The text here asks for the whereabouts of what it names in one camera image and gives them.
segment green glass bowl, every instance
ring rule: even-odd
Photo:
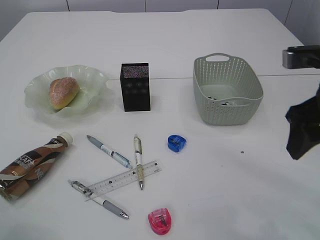
[[[80,90],[75,98],[61,110],[55,110],[49,99],[49,89],[52,81],[60,78],[75,78]],[[55,67],[35,77],[24,89],[24,104],[36,112],[46,116],[68,117],[78,115],[90,104],[96,104],[106,88],[108,78],[98,69],[83,66]]]

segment pencil sharpener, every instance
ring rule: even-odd
[[[179,135],[168,137],[168,148],[176,153],[180,152],[186,145],[187,140]]]
[[[160,208],[149,213],[148,220],[156,234],[165,235],[171,228],[171,216],[167,208]]]

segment transparent ruler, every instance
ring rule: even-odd
[[[144,177],[158,173],[162,170],[158,161],[152,161],[142,166]],[[90,194],[86,195],[86,201],[99,197],[103,194],[107,194],[113,190],[122,188],[123,186],[136,182],[137,180],[137,169],[134,168],[119,175],[92,184],[87,187]]]

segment plastic basket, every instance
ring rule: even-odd
[[[229,59],[207,61],[211,56]],[[193,92],[201,118],[211,125],[247,123],[264,96],[250,65],[240,57],[223,53],[199,57],[194,61]]]

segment sugar-coated bun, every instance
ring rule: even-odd
[[[79,85],[73,77],[64,77],[54,80],[50,84],[49,98],[55,110],[67,106],[79,92]]]

